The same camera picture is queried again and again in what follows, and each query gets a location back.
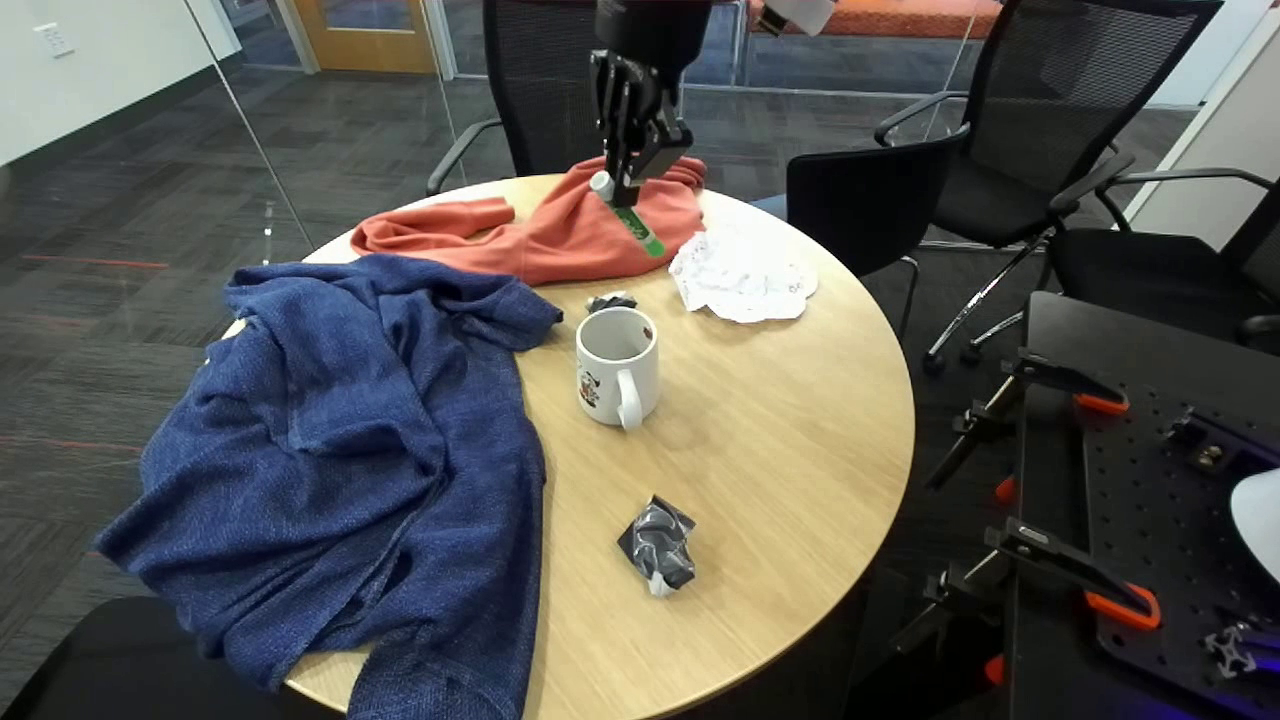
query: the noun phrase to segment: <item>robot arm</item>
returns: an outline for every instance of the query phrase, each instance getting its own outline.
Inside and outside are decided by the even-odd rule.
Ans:
[[[682,73],[706,47],[714,0],[595,0],[593,54],[595,127],[605,144],[605,202],[631,207],[641,181],[661,175],[694,144],[678,115]],[[784,21],[800,29],[811,16],[832,16],[832,0],[767,0],[764,21],[776,34]]]

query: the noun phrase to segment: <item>chair backrest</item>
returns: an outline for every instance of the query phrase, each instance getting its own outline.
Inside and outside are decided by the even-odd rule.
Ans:
[[[1006,0],[975,61],[970,162],[1035,194],[1084,175],[1219,0]]]
[[[788,162],[788,225],[868,278],[910,257],[931,222],[964,134],[924,144],[811,151]]]
[[[1280,181],[1228,242],[1223,257],[1280,299]]]
[[[486,0],[486,64],[518,175],[599,151],[590,54],[595,0]]]

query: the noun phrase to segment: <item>white napkin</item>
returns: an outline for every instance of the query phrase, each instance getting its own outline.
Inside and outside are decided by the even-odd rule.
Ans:
[[[708,309],[735,325],[798,320],[817,294],[811,270],[788,242],[739,231],[694,238],[669,271],[690,311]]]

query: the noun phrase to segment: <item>orange towel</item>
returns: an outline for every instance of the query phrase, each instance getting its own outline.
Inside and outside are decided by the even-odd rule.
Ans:
[[[631,230],[590,187],[599,168],[599,155],[572,165],[527,222],[518,222],[501,198],[441,202],[367,218],[351,250],[362,257],[389,252],[506,271],[525,286],[568,286],[663,270],[706,230],[706,165],[695,155],[682,155],[663,175],[644,181],[637,202],[637,218],[663,242],[663,257],[650,257]]]

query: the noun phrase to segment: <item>white mug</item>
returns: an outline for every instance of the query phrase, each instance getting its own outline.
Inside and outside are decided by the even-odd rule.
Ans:
[[[576,325],[576,401],[599,426],[641,427],[655,409],[655,328],[637,309]]]

